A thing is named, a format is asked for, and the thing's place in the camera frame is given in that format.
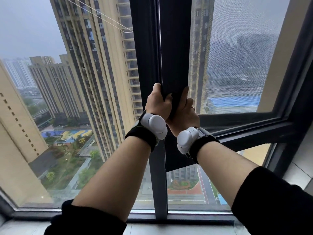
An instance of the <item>person's right hand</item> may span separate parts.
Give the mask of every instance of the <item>person's right hand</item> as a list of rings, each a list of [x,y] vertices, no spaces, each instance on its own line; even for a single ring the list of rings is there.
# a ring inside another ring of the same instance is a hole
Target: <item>person's right hand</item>
[[[166,120],[171,132],[177,137],[178,134],[189,127],[200,127],[200,118],[192,107],[194,100],[187,98],[189,87],[185,87],[180,98],[177,110],[172,120]]]

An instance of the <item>sky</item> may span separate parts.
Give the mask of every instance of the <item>sky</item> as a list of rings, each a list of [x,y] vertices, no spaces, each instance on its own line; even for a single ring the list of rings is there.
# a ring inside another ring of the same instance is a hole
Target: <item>sky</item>
[[[66,54],[49,0],[1,0],[0,58]]]
[[[211,41],[279,33],[289,0],[215,0]],[[49,0],[1,0],[0,58],[66,54]]]

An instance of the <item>person's left hand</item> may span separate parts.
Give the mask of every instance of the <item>person's left hand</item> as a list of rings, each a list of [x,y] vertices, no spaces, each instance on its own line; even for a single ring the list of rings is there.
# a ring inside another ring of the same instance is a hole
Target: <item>person's left hand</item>
[[[147,113],[161,116],[164,120],[170,115],[172,110],[172,94],[168,94],[165,100],[163,100],[161,94],[161,84],[155,83],[151,94],[148,96],[146,110]]]

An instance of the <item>wristband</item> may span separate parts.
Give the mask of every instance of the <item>wristband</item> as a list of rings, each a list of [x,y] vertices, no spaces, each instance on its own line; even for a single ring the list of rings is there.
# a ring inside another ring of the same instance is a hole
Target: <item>wristband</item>
[[[214,138],[212,135],[207,135],[207,136],[204,136],[204,137],[197,139],[191,145],[190,151],[189,151],[189,156],[193,159],[193,161],[195,163],[199,164],[198,160],[197,160],[198,152],[202,148],[202,146],[204,146],[208,142],[219,142],[219,141],[216,138]]]
[[[127,138],[128,136],[135,136],[137,138],[141,138],[143,141],[146,141],[151,147],[151,152],[153,152],[154,147],[157,144],[157,138],[155,137],[155,135],[150,130],[142,126],[132,128],[125,135],[125,138]]]

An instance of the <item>wrist device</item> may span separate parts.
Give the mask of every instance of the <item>wrist device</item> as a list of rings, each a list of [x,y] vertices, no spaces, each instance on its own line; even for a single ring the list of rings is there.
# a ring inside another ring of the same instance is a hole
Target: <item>wrist device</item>
[[[165,120],[161,116],[147,113],[145,110],[125,138],[135,136],[143,139],[151,146],[152,152],[159,141],[166,137],[166,134]]]
[[[197,154],[208,142],[219,142],[212,134],[203,128],[189,127],[181,131],[177,137],[177,148],[180,153],[192,158],[198,164]]]

